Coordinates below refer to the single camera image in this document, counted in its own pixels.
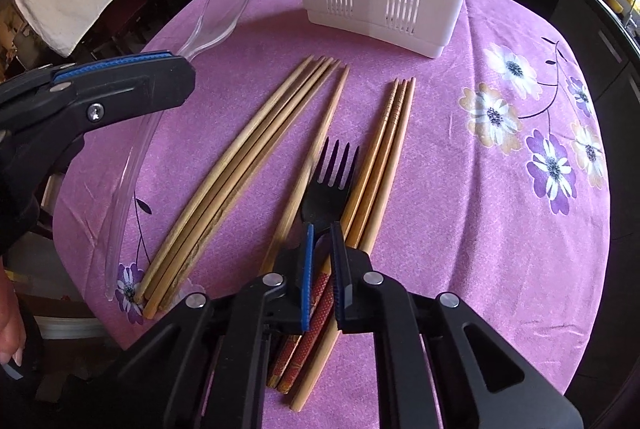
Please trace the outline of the person's left hand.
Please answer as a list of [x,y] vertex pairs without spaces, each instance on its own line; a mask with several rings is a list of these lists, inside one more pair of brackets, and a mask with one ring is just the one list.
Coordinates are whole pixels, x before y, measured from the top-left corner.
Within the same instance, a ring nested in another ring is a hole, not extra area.
[[0,265],[0,353],[1,364],[14,360],[22,365],[26,331],[14,287]]

